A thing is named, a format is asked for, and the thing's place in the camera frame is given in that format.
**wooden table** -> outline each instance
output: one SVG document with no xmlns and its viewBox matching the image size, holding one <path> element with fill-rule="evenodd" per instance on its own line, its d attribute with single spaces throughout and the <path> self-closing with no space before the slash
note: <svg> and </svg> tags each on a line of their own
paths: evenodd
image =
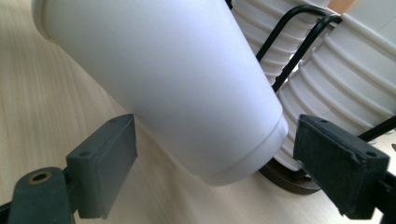
<svg viewBox="0 0 396 224">
<path fill-rule="evenodd" d="M 36 31 L 28 0 L 0 2 L 0 203 L 23 175 L 64 157 L 126 113 L 60 48 Z M 393 153 L 395 133 L 377 145 Z M 137 126 L 139 158 L 108 220 L 77 223 L 352 223 L 323 192 L 295 195 L 260 174 L 210 187 Z M 378 223 L 380 214 L 371 221 Z"/>
</svg>

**dark base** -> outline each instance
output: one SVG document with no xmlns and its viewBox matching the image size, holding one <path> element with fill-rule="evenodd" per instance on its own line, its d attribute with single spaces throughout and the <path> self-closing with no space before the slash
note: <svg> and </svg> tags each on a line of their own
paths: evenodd
<svg viewBox="0 0 396 224">
<path fill-rule="evenodd" d="M 304 176 L 298 180 L 292 180 L 290 174 L 292 174 L 293 171 L 287 169 L 274 159 L 271 159 L 263 166 L 260 169 L 260 173 L 274 184 L 292 193 L 312 194 L 320 190 L 320 187 L 315 184 L 311 178 Z"/>
</svg>

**plastic container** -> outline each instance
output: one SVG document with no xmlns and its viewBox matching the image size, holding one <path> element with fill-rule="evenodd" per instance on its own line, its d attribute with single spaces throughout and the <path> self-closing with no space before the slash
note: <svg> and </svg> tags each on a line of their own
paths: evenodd
<svg viewBox="0 0 396 224">
<path fill-rule="evenodd" d="M 282 145 L 282 107 L 223 0 L 36 0 L 35 25 L 191 173 L 253 174 Z"/>
<path fill-rule="evenodd" d="M 396 36 L 389 35 L 396 30 L 395 9 L 393 1 L 361 0 L 281 88 L 278 98 L 290 129 L 275 158 L 284 166 L 301 168 L 292 161 L 300 114 L 355 135 L 396 115 Z"/>
<path fill-rule="evenodd" d="M 329 0 L 233 0 L 233 16 L 253 53 L 257 54 L 276 24 L 290 9 L 304 4 L 326 7 L 329 2 Z M 289 21 L 264 55 L 261 66 L 270 84 L 274 84 L 275 78 L 281 74 L 290 56 L 304 41 L 316 20 L 317 17 L 308 14 L 296 16 Z"/>
</svg>

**table surface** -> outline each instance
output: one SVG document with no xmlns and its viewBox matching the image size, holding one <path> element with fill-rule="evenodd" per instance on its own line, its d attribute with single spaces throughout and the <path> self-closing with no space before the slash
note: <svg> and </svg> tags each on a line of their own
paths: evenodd
<svg viewBox="0 0 396 224">
<path fill-rule="evenodd" d="M 59 47 L 44 40 L 30 1 L 0 2 L 0 203 L 17 180 L 65 156 L 125 111 Z M 393 154 L 396 134 L 376 146 Z M 341 217 L 323 192 L 295 195 L 260 174 L 211 187 L 174 163 L 138 125 L 139 157 L 108 220 L 77 223 L 378 223 Z M 392 163 L 389 168 L 396 171 Z"/>
</svg>

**ribbed container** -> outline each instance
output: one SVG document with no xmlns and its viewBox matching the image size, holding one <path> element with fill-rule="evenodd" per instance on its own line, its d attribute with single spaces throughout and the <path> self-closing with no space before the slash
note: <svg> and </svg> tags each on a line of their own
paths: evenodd
<svg viewBox="0 0 396 224">
<path fill-rule="evenodd" d="M 35 25 L 212 185 L 259 170 L 287 123 L 224 0 L 36 0 Z"/>
<path fill-rule="evenodd" d="M 330 0 L 233 0 L 233 16 L 254 54 L 262 47 L 276 24 L 290 9 L 300 5 L 326 7 Z M 317 17 L 301 14 L 293 18 L 261 60 L 270 84 L 280 75 L 290 56 L 297 50 Z"/>
<path fill-rule="evenodd" d="M 395 16 L 394 1 L 361 0 L 300 63 L 278 92 L 289 133 L 277 161 L 301 168 L 292 158 L 300 114 L 327 119 L 355 135 L 396 115 Z"/>
</svg>

